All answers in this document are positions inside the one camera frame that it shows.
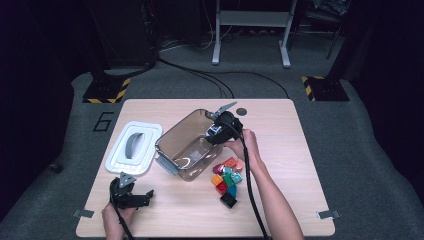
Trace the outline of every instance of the gray carpet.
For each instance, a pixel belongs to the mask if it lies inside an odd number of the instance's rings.
[[[219,66],[211,65],[213,47],[175,48],[161,52],[160,57],[205,71],[259,73],[287,90],[297,108],[328,205],[342,214],[334,220],[336,233],[326,239],[424,239],[423,206],[375,141],[368,113],[350,83],[342,80],[349,102],[310,102],[306,96],[301,77],[325,76],[341,41],[332,58],[326,60],[328,39],[299,35],[289,52],[292,67],[284,69],[279,39],[255,36],[225,42]],[[253,74],[214,76],[231,88],[235,98],[287,97],[276,84]],[[55,161],[64,167],[63,172],[55,174],[46,169],[38,177],[0,223],[0,239],[79,239],[75,234],[79,219],[72,214],[84,208],[126,99],[226,97],[211,82],[159,62],[131,79],[120,103],[82,103],[90,82],[89,74],[72,82],[73,109],[63,152]],[[111,124],[107,131],[93,132],[102,113]]]

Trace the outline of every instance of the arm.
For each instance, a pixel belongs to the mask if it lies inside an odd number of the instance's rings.
[[[302,229],[289,203],[280,191],[259,155],[256,136],[253,131],[243,130],[243,137],[249,153],[250,169],[258,185],[265,218],[273,239],[303,239]],[[240,140],[224,143],[244,160],[243,145]]]

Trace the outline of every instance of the toy block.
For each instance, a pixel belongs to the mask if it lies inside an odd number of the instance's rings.
[[[227,186],[231,186],[234,185],[233,179],[231,178],[230,174],[224,174],[222,175],[222,178],[224,179],[225,184],[227,184]]]
[[[221,195],[224,195],[227,192],[228,186],[225,182],[221,182],[215,188]]]
[[[213,173],[215,173],[215,174],[219,174],[219,175],[221,175],[221,174],[222,174],[223,169],[224,169],[224,164],[218,164],[218,165],[216,165],[215,167],[213,167],[213,168],[212,168],[212,171],[213,171]]]
[[[232,185],[232,186],[228,187],[227,193],[231,194],[231,196],[233,196],[234,198],[236,198],[237,197],[237,186],[236,185]]]
[[[213,176],[211,179],[211,182],[215,186],[218,186],[218,184],[220,184],[222,181],[224,181],[224,179],[219,174],[215,174],[215,176]]]
[[[224,169],[222,170],[222,174],[231,174],[233,172],[232,168],[229,167],[224,167]]]
[[[239,160],[237,161],[237,165],[234,167],[234,171],[241,172],[241,170],[243,170],[243,167],[244,167],[244,161]]]
[[[241,180],[242,180],[243,178],[241,177],[240,173],[235,172],[235,173],[232,173],[232,174],[231,174],[231,179],[233,180],[233,182],[234,182],[235,184],[237,184],[237,183],[241,182]]]
[[[220,200],[228,208],[232,208],[234,204],[237,203],[237,200],[229,193],[225,193],[224,195],[222,195]]]
[[[237,165],[237,160],[234,159],[233,157],[230,157],[229,159],[225,160],[225,162],[223,162],[222,164],[224,164],[224,166],[226,167],[233,168]]]

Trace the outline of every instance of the hand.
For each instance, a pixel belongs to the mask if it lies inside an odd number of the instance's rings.
[[[135,208],[127,208],[127,209],[118,209],[121,217],[125,220],[127,225],[130,224],[132,216],[135,212]],[[103,217],[103,227],[106,232],[106,239],[115,240],[122,239],[125,231],[119,223],[118,215],[113,208],[111,203],[108,203],[105,208],[102,210]]]
[[[243,129],[242,137],[244,143],[247,147],[247,152],[249,154],[249,164],[252,172],[255,172],[259,168],[259,165],[262,164],[262,160],[259,154],[259,147],[256,140],[255,132],[249,129]],[[236,141],[227,141],[224,143],[224,147],[230,148],[239,159],[245,160],[244,158],[244,146],[240,139]]]

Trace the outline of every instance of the clear plastic box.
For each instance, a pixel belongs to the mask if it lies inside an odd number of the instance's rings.
[[[213,146],[205,139],[205,133],[213,124],[206,117],[209,113],[197,109],[168,130],[156,141],[156,159],[168,172],[179,175],[185,181],[193,181],[222,152],[222,145]]]

